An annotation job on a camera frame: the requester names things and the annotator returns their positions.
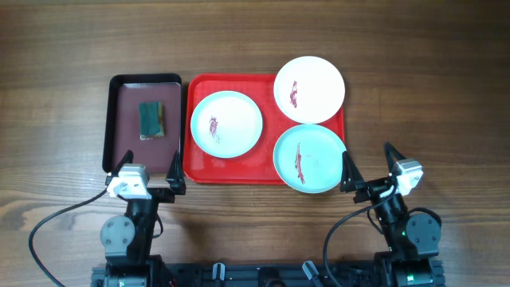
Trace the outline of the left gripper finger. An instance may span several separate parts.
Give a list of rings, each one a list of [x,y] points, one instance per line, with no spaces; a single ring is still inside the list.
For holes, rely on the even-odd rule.
[[[131,150],[127,150],[123,158],[117,163],[113,170],[108,172],[108,177],[116,177],[119,174],[120,169],[124,166],[124,164],[132,163],[133,158],[134,158],[133,152]]]
[[[169,183],[170,187],[186,186],[182,169],[182,160],[179,151],[176,151],[173,155],[171,165],[166,175],[166,181]]]

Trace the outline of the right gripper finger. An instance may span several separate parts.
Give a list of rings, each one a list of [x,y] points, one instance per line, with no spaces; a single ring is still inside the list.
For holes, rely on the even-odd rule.
[[[341,176],[341,187],[363,187],[365,181],[347,151],[342,154],[343,168]]]
[[[400,153],[390,142],[385,142],[384,153],[386,156],[386,163],[389,171],[393,170],[393,167],[397,161],[406,159],[406,157]]]

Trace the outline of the light blue plate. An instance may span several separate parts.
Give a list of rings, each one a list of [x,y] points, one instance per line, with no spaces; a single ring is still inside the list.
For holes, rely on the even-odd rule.
[[[201,100],[190,119],[195,143],[206,154],[229,159],[255,146],[263,128],[261,110],[243,93],[214,92]]]
[[[273,165],[292,189],[319,194],[340,183],[345,151],[343,141],[332,130],[317,124],[300,124],[277,140]]]

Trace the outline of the green yellow sponge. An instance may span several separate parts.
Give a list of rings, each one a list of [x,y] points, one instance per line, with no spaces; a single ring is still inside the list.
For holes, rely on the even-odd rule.
[[[149,140],[165,136],[164,111],[161,102],[139,103],[140,139]]]

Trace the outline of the white plate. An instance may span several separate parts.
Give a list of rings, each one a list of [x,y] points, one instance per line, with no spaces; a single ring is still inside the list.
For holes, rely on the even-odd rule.
[[[278,108],[300,124],[319,124],[342,107],[346,88],[340,71],[329,61],[303,56],[277,73],[273,95]]]

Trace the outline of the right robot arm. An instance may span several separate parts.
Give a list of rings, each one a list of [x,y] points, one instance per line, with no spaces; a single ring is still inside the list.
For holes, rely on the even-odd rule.
[[[384,146],[387,176],[366,181],[345,151],[340,190],[355,194],[354,202],[369,202],[388,250],[374,255],[368,271],[371,286],[439,286],[444,278],[432,258],[439,254],[442,222],[424,207],[409,209],[404,197],[423,176],[422,165],[406,158],[390,143]]]

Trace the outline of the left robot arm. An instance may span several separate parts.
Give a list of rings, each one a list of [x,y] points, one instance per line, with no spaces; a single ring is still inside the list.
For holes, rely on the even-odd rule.
[[[106,265],[92,271],[92,287],[176,285],[175,276],[162,257],[151,254],[151,244],[157,237],[155,225],[161,223],[159,204],[173,203],[177,195],[186,193],[180,152],[176,151],[171,160],[166,176],[168,187],[149,187],[146,167],[134,164],[133,159],[133,152],[127,151],[106,178],[109,195],[124,200],[127,209],[101,228]]]

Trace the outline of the black tray with water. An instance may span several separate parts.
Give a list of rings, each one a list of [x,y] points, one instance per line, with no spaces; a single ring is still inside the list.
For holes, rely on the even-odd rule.
[[[150,173],[168,171],[173,155],[182,152],[185,112],[182,79],[175,73],[122,74],[109,83],[102,168],[110,172],[127,150],[133,162]],[[165,136],[142,140],[139,103],[163,104]]]

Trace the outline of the red plastic tray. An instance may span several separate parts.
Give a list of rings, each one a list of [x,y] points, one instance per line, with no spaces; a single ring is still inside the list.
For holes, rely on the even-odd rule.
[[[274,100],[274,74],[203,73],[188,86],[183,170],[196,183],[282,185],[273,164],[273,149],[283,132],[297,123],[286,117]],[[235,91],[250,97],[261,110],[263,128],[253,148],[232,159],[206,154],[190,131],[191,115],[201,100],[214,92]]]

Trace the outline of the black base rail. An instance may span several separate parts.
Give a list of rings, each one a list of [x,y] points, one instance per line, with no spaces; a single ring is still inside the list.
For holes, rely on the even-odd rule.
[[[214,268],[199,264],[169,264],[173,286],[179,287],[264,287],[267,282],[280,280],[284,285],[309,287],[315,283],[305,274],[301,265],[228,265],[218,279],[213,278]],[[331,273],[342,286],[424,286],[445,287],[442,263],[432,261],[430,268],[402,267],[386,279],[370,261],[343,261],[331,267]]]

